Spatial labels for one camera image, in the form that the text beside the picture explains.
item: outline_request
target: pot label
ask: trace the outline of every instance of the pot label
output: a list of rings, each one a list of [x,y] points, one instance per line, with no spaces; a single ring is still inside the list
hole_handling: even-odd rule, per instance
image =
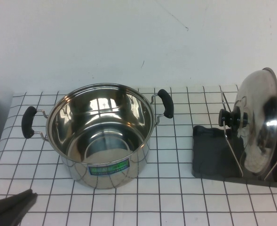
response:
[[[102,167],[94,167],[88,166],[90,175],[93,176],[106,176],[113,173],[117,173],[127,169],[130,166],[129,159],[121,161],[119,163],[110,165],[110,166],[102,166]]]

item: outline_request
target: stainless steel pot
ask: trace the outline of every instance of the stainless steel pot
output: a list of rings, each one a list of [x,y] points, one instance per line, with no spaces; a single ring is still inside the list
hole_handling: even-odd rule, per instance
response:
[[[94,188],[118,187],[137,177],[147,163],[149,139],[159,118],[172,118],[169,94],[158,94],[165,112],[155,117],[151,103],[138,91],[118,84],[79,88],[62,98],[49,116],[29,107],[22,118],[25,138],[40,134],[60,154],[71,177]],[[47,118],[45,137],[32,129],[37,112]]]

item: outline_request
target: pot rim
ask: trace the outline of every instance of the pot rim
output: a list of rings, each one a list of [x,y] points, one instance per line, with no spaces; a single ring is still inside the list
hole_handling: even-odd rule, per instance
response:
[[[52,120],[52,116],[53,115],[56,115],[56,110],[59,110],[61,108],[59,108],[59,106],[63,105],[64,103],[68,102],[69,99],[73,98],[73,97],[76,97],[77,95],[80,95],[81,93],[91,89],[91,88],[105,88],[105,87],[115,87],[115,88],[124,88],[124,89],[127,89],[128,91],[130,91],[132,94],[134,94],[137,98],[141,99],[145,105],[147,105],[147,107],[149,108],[149,113],[151,115],[151,127],[149,129],[149,133],[147,135],[147,137],[144,139],[144,141],[142,142],[141,145],[139,145],[138,148],[135,149],[135,151],[133,151],[131,154],[123,157],[122,159],[118,159],[118,160],[114,160],[114,161],[111,161],[111,162],[104,162],[104,163],[86,163],[86,162],[80,162],[80,161],[76,161],[70,157],[68,157],[67,155],[65,155],[59,148],[56,147],[55,143],[53,142],[53,139],[52,139],[52,136],[51,136],[51,127],[49,126],[50,125],[50,122]],[[52,108],[52,110],[50,111],[48,117],[47,117],[47,122],[46,122],[46,135],[47,135],[47,138],[48,138],[48,142],[50,143],[50,145],[54,148],[54,150],[56,152],[59,153],[59,155],[61,157],[64,157],[70,161],[73,161],[73,162],[76,162],[76,163],[80,163],[80,164],[85,164],[85,165],[108,165],[108,164],[115,164],[115,163],[118,163],[120,161],[123,161],[127,158],[129,158],[131,155],[135,154],[136,152],[138,152],[138,150],[141,150],[145,144],[149,141],[150,137],[151,137],[151,134],[155,128],[155,123],[156,123],[156,120],[155,120],[155,113],[154,113],[154,110],[152,108],[152,105],[151,103],[149,102],[149,100],[143,95],[141,94],[140,92],[138,92],[137,90],[129,87],[129,86],[125,86],[125,85],[121,85],[121,84],[117,84],[117,83],[96,83],[96,84],[92,84],[92,85],[87,85],[87,86],[83,86],[81,88],[78,88],[78,89],[75,89],[74,91],[68,93],[66,96],[64,96],[60,101],[58,101],[55,106]]]

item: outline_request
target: pot lid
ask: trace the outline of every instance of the pot lid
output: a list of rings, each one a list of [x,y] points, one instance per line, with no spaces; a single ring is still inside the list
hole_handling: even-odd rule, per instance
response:
[[[221,110],[219,124],[242,138],[240,165],[260,175],[269,165],[277,141],[277,79],[270,68],[253,72],[240,86],[231,113]]]

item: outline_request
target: grid pattern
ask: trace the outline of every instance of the grid pattern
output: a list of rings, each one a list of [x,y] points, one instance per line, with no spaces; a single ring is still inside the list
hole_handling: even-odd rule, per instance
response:
[[[13,97],[0,141],[0,199],[28,188],[36,204],[21,225],[32,226],[277,226],[277,188],[194,178],[192,129],[218,127],[222,89],[233,106],[237,86],[164,88],[174,101],[174,118],[160,119],[150,138],[148,164],[138,178],[111,190],[74,182],[59,155],[38,135],[24,139],[21,118],[30,105],[48,114],[67,92]],[[149,100],[156,88],[138,89]],[[155,114],[164,107],[155,98]],[[45,133],[46,120],[33,128]]]

